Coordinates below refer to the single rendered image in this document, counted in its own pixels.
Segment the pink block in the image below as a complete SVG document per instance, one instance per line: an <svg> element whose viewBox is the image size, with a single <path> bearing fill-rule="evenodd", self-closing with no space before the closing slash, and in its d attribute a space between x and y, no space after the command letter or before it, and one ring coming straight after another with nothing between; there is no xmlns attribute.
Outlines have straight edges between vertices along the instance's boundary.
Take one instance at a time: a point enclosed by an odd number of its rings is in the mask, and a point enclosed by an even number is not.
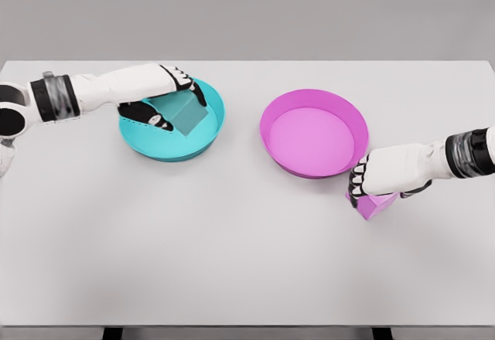
<svg viewBox="0 0 495 340"><path fill-rule="evenodd" d="M398 196L398 192L387 195L365 195L357 199L355 210L365 220L369 220L387 209Z"/></svg>

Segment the cyan round plate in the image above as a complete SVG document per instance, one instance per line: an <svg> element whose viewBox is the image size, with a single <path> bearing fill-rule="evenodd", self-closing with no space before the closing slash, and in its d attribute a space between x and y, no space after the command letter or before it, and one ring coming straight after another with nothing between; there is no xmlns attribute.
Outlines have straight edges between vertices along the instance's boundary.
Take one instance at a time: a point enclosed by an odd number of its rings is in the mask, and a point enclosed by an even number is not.
<svg viewBox="0 0 495 340"><path fill-rule="evenodd" d="M164 131L148 124L119 118L119 130L125 142L138 153L162 162L180 162L206 151L221 131L225 106L221 95L208 83L195 80L207 101L208 115L184 136L178 130Z"/></svg>

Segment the pink round plate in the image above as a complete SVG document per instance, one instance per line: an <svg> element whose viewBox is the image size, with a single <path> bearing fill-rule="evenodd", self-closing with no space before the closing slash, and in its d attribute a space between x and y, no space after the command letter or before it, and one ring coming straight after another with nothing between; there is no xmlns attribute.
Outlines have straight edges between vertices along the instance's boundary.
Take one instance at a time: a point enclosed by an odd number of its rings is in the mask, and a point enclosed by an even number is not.
<svg viewBox="0 0 495 340"><path fill-rule="evenodd" d="M275 162L308 179L350 170L366 154L370 140L364 116L351 102L318 89L275 98L262 113L259 132Z"/></svg>

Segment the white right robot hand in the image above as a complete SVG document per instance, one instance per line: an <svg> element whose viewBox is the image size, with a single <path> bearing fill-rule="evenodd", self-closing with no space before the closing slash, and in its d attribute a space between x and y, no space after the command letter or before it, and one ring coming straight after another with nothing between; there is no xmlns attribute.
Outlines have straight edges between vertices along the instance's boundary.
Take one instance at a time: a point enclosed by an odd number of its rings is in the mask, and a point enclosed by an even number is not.
<svg viewBox="0 0 495 340"><path fill-rule="evenodd" d="M403 144L375 149L351 169L347 195L353 208L364 196L400 193L402 198L427 189L432 180L426 175L426 146Z"/></svg>

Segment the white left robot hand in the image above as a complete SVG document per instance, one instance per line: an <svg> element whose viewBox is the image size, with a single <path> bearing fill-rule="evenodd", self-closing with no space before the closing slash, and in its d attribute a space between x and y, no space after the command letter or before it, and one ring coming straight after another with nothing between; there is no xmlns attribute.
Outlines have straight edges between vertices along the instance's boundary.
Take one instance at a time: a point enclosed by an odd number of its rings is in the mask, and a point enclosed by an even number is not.
<svg viewBox="0 0 495 340"><path fill-rule="evenodd" d="M177 91L189 90L202 107L207 105L199 84L175 66L147 63L116 70L114 75L114 88L117 97L122 99L118 104L118 113L131 121L172 131L173 125L144 100Z"/></svg>

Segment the cyan block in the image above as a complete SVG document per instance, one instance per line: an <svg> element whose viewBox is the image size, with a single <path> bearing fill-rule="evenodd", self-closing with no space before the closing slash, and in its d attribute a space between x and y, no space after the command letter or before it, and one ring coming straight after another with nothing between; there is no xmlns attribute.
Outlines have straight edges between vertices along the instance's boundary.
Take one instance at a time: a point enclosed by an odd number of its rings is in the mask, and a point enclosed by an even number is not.
<svg viewBox="0 0 495 340"><path fill-rule="evenodd" d="M148 102L184 136L208 115L207 109L190 90L168 93Z"/></svg>

